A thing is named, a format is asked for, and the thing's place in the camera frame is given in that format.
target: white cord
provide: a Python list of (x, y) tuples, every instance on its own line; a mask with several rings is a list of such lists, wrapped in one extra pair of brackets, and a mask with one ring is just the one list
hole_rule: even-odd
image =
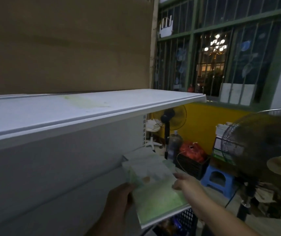
[(179, 161), (178, 161), (178, 156), (179, 156), (181, 153), (183, 153), (183, 152), (185, 152), (185, 151), (180, 152), (180, 153), (177, 155), (177, 157), (176, 157), (176, 160), (177, 160), (179, 166), (182, 168), (182, 170), (184, 170), (184, 168), (183, 168), (183, 167), (181, 166), (181, 164), (179, 163)]

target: blue plastic stool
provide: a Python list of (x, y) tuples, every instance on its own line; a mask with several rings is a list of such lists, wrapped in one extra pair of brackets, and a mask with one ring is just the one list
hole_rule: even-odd
[[(219, 173), (224, 175), (224, 177), (226, 178), (225, 186), (221, 186), (219, 184), (216, 184), (216, 183), (210, 181), (210, 176), (212, 175), (213, 172), (219, 172)], [(225, 173), (221, 170), (218, 170), (215, 167), (208, 166), (204, 177), (201, 179), (201, 184), (203, 186), (209, 186), (210, 185), (210, 186), (222, 191), (222, 193), (225, 197), (231, 198), (232, 197), (233, 179), (234, 179), (234, 176), (229, 175), (229, 174), (227, 174), (227, 173)]]

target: book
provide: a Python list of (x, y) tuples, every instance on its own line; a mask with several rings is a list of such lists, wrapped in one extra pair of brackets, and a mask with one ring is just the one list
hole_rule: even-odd
[(127, 181), (134, 184), (132, 192), (141, 228), (190, 208), (181, 191), (172, 189), (176, 181), (170, 161), (145, 147), (124, 155), (122, 163)]

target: person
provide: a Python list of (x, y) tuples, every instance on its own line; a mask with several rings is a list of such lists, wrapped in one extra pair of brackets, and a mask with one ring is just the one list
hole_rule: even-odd
[[(183, 192), (193, 212), (206, 223), (215, 236), (259, 236), (243, 221), (211, 200), (194, 177), (180, 173), (175, 173), (174, 176), (177, 180), (172, 188)], [(85, 236), (122, 236), (133, 189), (133, 185), (124, 183), (111, 190), (100, 219)]]

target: white container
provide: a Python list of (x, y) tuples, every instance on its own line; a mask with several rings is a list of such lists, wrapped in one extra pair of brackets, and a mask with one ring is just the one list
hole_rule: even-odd
[(229, 127), (228, 125), (218, 124), (216, 126), (216, 135), (222, 137), (228, 127)]

